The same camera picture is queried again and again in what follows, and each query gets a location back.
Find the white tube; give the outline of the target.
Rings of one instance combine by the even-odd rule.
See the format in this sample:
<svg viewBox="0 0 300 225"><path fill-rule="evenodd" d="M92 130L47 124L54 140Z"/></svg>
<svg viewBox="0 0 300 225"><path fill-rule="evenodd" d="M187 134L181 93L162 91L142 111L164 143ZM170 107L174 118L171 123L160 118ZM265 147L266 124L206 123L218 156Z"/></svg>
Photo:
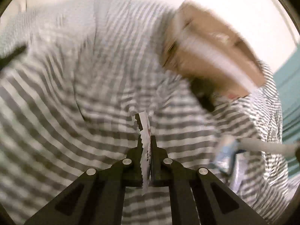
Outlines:
<svg viewBox="0 0 300 225"><path fill-rule="evenodd" d="M292 144L282 144L277 142L264 142L259 139L243 138L238 142L238 148L246 151L261 151L271 154L292 157L299 150L297 142Z"/></svg>

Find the red white sachet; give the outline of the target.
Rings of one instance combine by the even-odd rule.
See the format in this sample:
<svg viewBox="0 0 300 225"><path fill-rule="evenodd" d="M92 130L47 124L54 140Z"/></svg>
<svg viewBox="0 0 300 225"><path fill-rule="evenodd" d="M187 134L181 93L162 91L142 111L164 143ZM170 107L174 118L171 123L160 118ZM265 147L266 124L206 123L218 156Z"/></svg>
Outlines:
<svg viewBox="0 0 300 225"><path fill-rule="evenodd" d="M137 125L142 144L140 160L142 174L142 195L147 193L151 176L151 126L146 111L135 114L134 124Z"/></svg>

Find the blue white packet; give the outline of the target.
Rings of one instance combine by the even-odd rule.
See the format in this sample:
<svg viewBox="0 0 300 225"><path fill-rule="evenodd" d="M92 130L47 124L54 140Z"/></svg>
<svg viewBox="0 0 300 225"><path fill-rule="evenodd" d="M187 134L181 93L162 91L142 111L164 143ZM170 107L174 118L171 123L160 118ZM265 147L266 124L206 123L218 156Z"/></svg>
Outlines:
<svg viewBox="0 0 300 225"><path fill-rule="evenodd" d="M222 173L231 175L239 151L239 141L231 135L223 135L214 152L213 164Z"/></svg>

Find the small black object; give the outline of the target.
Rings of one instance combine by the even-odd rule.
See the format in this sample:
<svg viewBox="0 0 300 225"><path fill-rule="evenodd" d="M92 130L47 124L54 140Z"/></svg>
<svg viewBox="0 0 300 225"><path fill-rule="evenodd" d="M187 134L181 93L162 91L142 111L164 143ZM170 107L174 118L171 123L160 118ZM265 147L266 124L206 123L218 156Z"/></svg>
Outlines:
<svg viewBox="0 0 300 225"><path fill-rule="evenodd" d="M190 90L195 95L202 108L209 112L214 112L213 93L215 87L209 80L194 78L190 81Z"/></svg>

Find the teal curtain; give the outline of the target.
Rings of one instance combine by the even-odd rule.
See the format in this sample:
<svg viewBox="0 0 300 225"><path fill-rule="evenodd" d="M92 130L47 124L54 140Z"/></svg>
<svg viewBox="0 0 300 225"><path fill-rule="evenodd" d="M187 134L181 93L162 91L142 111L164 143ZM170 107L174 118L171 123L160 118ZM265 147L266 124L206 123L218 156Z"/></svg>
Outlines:
<svg viewBox="0 0 300 225"><path fill-rule="evenodd" d="M275 73L274 81L282 105L282 141L292 144L299 140L299 48Z"/></svg>

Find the grey checked bed quilt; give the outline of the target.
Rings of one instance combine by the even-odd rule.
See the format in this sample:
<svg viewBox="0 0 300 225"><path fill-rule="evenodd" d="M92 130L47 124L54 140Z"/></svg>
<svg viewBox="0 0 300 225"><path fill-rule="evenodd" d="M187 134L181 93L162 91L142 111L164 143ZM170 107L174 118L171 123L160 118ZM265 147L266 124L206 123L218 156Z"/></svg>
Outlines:
<svg viewBox="0 0 300 225"><path fill-rule="evenodd" d="M282 140L273 74L254 94L203 109L189 83L161 67L174 9L151 0L70 0L19 14L1 54L1 203L23 224L89 167L106 169L136 146L146 111L157 144L185 167L210 169L224 134Z"/></svg>

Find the brown cardboard box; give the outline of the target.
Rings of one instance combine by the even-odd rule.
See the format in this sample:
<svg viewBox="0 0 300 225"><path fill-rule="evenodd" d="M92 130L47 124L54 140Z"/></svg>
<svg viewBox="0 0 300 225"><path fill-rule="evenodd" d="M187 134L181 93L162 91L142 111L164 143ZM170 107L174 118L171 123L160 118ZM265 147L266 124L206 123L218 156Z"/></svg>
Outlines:
<svg viewBox="0 0 300 225"><path fill-rule="evenodd" d="M230 100L248 96L265 83L248 44L208 10L185 1L166 30L163 67L211 85Z"/></svg>

